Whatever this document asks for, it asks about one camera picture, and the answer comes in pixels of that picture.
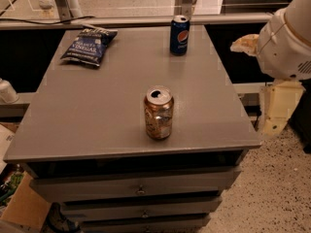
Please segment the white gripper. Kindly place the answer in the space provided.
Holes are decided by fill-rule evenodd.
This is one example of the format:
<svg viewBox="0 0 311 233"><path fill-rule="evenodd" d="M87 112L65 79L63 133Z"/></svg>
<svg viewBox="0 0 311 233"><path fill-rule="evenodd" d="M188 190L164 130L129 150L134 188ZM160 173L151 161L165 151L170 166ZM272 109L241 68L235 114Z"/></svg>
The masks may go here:
<svg viewBox="0 0 311 233"><path fill-rule="evenodd" d="M307 27L300 32L288 20L285 9L277 11L258 34L234 41L230 50L257 56L264 74L275 80L259 91L259 133L262 137L279 135L294 113L304 87L301 80L311 79L311 39Z"/></svg>

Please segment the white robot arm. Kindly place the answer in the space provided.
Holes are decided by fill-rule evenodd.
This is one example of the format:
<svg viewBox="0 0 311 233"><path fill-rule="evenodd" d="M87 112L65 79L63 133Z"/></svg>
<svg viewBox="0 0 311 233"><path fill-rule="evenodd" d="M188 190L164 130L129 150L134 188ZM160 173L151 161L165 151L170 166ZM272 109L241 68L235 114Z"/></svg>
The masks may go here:
<svg viewBox="0 0 311 233"><path fill-rule="evenodd" d="M237 39L230 49L255 57L273 79L259 92L259 132L263 137L280 134L305 91L302 82L311 79L311 0L293 0L260 33Z"/></svg>

